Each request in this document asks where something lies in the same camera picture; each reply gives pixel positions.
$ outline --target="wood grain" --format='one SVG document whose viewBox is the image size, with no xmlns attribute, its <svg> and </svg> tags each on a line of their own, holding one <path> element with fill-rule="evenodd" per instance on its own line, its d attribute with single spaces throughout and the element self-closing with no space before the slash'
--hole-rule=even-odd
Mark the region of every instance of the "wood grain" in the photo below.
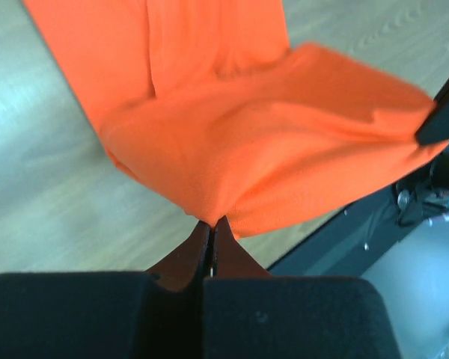
<svg viewBox="0 0 449 359">
<path fill-rule="evenodd" d="M 294 46 L 319 41 L 431 94 L 449 76 L 449 0 L 284 8 Z M 267 266 L 330 216 L 241 244 Z M 0 272 L 146 269 L 194 225 L 114 168 L 24 7 L 1 0 Z"/>
</svg>

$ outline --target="folded cloth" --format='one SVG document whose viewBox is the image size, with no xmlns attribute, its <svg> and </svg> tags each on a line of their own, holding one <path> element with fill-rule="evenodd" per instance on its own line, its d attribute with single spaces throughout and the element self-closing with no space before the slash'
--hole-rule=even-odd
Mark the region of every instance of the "folded cloth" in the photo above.
<svg viewBox="0 0 449 359">
<path fill-rule="evenodd" d="M 314 43 L 279 0 L 25 0 L 123 172 L 238 238 L 297 224 L 424 165 L 424 92 Z"/>
</svg>

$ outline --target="garment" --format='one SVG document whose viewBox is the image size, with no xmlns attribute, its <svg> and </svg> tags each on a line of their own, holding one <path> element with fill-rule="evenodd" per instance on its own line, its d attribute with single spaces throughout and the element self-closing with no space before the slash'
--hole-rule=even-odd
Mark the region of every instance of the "garment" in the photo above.
<svg viewBox="0 0 449 359">
<path fill-rule="evenodd" d="M 422 166 L 421 90 L 315 43 L 278 0 L 25 0 L 123 172 L 235 237 L 322 215 Z"/>
</svg>

